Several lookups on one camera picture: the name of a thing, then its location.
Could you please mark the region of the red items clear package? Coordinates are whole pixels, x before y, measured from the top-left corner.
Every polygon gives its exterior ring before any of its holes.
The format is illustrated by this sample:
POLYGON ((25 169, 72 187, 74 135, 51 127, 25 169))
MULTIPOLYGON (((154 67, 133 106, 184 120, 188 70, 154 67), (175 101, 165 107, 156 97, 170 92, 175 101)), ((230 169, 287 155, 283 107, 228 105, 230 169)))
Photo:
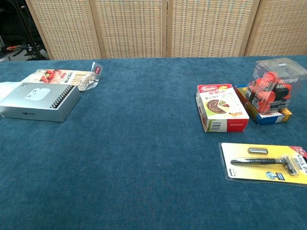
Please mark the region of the red items clear package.
POLYGON ((256 62, 246 99, 260 114, 279 112, 288 107, 307 80, 307 69, 290 58, 256 62))

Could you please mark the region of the white red cake snack box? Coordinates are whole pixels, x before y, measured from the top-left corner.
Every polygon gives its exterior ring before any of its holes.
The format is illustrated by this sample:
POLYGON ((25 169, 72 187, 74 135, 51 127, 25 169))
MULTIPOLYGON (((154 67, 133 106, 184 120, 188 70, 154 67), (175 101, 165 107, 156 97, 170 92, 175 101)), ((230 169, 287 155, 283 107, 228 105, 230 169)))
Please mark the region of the white red cake snack box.
POLYGON ((249 115, 231 84, 198 85, 196 102, 205 132, 243 132, 249 115))

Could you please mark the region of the silver earbuds box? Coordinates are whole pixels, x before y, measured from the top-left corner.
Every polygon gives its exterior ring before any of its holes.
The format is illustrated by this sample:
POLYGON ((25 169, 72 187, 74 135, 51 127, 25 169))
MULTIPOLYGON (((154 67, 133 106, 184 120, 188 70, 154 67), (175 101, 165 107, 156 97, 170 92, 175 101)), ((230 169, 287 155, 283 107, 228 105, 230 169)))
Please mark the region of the silver earbuds box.
POLYGON ((80 98, 77 86, 24 82, 0 100, 0 115, 4 118, 64 122, 80 98))

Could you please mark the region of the yellow blue snack box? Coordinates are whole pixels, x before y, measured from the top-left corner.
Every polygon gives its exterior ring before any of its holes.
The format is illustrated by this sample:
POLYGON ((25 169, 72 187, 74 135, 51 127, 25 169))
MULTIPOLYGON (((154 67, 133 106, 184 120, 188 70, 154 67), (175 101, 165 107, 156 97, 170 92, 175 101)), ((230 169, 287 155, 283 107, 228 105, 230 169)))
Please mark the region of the yellow blue snack box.
POLYGON ((269 125, 274 123, 283 123, 291 119, 292 113, 288 109, 283 109, 280 112, 260 114, 257 109, 245 98, 247 85, 234 86, 235 92, 238 95, 248 115, 253 119, 256 125, 269 125))

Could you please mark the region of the blue table cloth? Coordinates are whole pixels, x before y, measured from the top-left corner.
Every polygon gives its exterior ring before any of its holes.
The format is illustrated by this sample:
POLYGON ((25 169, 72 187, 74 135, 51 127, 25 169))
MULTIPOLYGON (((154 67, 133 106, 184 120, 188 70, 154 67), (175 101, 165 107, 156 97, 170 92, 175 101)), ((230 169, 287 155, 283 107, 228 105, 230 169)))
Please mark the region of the blue table cloth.
POLYGON ((226 179, 219 143, 307 150, 292 118, 205 133, 199 84, 244 84, 259 57, 102 59, 62 123, 0 117, 0 230, 307 230, 307 186, 226 179))

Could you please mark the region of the wicker folding screen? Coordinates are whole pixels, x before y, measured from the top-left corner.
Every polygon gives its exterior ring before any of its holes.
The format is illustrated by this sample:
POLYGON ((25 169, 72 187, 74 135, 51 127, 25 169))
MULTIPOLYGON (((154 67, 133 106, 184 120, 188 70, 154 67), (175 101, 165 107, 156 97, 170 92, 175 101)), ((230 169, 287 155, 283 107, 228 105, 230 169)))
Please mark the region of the wicker folding screen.
POLYGON ((25 0, 51 59, 307 55, 307 0, 25 0))

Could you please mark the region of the bamboo sticks plastic bag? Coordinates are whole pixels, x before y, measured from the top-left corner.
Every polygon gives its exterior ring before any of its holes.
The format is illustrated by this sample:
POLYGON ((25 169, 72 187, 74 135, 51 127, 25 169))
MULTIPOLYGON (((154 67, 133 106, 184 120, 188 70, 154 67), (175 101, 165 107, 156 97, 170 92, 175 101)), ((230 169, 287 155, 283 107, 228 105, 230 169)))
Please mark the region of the bamboo sticks plastic bag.
POLYGON ((67 69, 38 69, 22 80, 30 83, 67 84, 86 91, 97 86, 103 66, 93 62, 90 71, 67 69))

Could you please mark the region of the yellow razor blister pack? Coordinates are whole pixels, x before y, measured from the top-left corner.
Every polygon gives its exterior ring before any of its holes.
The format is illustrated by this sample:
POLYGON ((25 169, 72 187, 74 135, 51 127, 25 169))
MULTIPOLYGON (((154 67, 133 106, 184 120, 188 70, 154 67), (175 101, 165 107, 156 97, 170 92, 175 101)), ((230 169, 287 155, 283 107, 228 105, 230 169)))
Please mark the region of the yellow razor blister pack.
POLYGON ((219 143, 228 180, 307 186, 307 151, 300 146, 219 143))

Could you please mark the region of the black tripod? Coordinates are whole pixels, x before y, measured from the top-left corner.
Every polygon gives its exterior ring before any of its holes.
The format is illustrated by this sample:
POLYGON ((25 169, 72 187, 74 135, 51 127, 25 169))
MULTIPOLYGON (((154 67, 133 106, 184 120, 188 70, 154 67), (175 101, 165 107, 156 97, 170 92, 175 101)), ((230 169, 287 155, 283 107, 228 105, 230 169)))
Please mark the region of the black tripod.
POLYGON ((26 0, 10 0, 16 9, 17 15, 25 30, 28 46, 33 52, 33 59, 36 60, 48 60, 48 57, 41 54, 41 50, 45 51, 45 46, 35 25, 33 17, 29 11, 29 7, 26 0))

